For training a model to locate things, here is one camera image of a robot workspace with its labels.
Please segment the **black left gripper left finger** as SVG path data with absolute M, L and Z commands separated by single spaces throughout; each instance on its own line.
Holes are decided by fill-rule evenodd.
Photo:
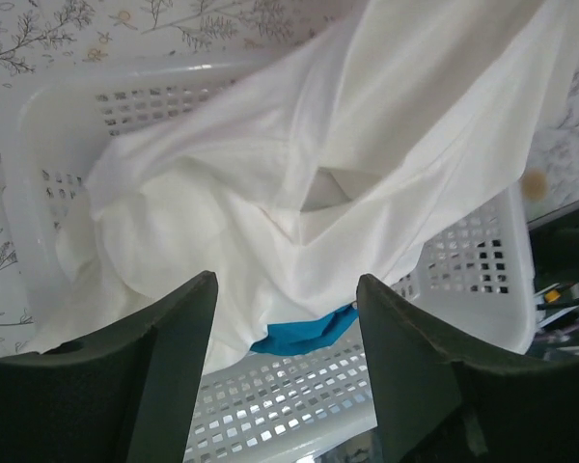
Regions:
M 205 271 L 46 353 L 0 359 L 0 462 L 180 462 L 217 301 Z

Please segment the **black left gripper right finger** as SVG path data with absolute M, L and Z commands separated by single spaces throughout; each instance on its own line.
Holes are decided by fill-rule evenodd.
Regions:
M 356 290 L 387 462 L 579 462 L 579 357 L 479 340 L 372 275 Z

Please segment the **white t shirt blue print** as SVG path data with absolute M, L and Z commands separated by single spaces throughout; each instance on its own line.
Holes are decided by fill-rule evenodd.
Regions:
M 579 1 L 368 1 L 192 113 L 114 139 L 59 229 L 47 352 L 218 280 L 204 373 L 349 304 L 522 175 L 579 58 Z

